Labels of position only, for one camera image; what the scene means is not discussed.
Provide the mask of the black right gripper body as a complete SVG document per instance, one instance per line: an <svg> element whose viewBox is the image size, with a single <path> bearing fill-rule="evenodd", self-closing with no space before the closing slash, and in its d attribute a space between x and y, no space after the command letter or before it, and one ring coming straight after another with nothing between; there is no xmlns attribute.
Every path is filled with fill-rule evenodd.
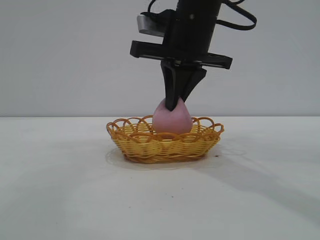
<svg viewBox="0 0 320 240"><path fill-rule="evenodd" d="M220 0L180 0L175 10L137 16L141 34L162 37L161 44L132 41L130 55L135 58L176 61L185 66L201 65L229 69L232 58L209 52Z"/></svg>

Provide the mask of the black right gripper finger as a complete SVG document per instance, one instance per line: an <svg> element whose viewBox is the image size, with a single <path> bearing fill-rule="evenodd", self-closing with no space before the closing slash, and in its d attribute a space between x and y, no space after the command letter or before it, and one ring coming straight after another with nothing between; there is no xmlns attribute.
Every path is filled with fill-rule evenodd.
<svg viewBox="0 0 320 240"><path fill-rule="evenodd" d="M205 78L207 71L203 68L183 72L181 77L180 98L185 102L194 88Z"/></svg>
<svg viewBox="0 0 320 240"><path fill-rule="evenodd" d="M161 69L165 87L165 107L173 111L182 91L182 70L170 61L161 61Z"/></svg>

